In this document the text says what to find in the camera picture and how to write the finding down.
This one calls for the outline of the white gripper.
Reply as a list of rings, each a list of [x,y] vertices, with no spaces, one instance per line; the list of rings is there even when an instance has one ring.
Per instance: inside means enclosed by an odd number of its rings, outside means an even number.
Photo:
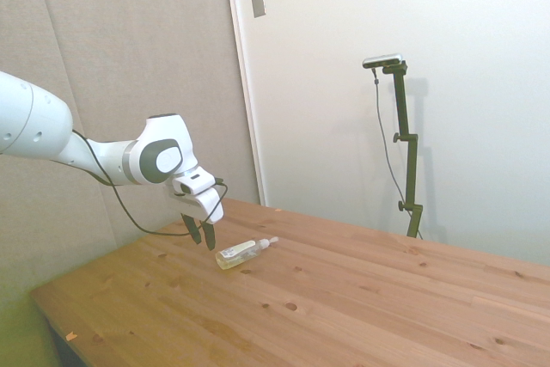
[[[216,246],[214,223],[223,218],[223,207],[216,189],[209,188],[197,195],[176,193],[168,189],[168,205],[178,211],[185,224],[188,235],[196,244],[202,242],[195,219],[202,221],[206,246],[212,251]]]

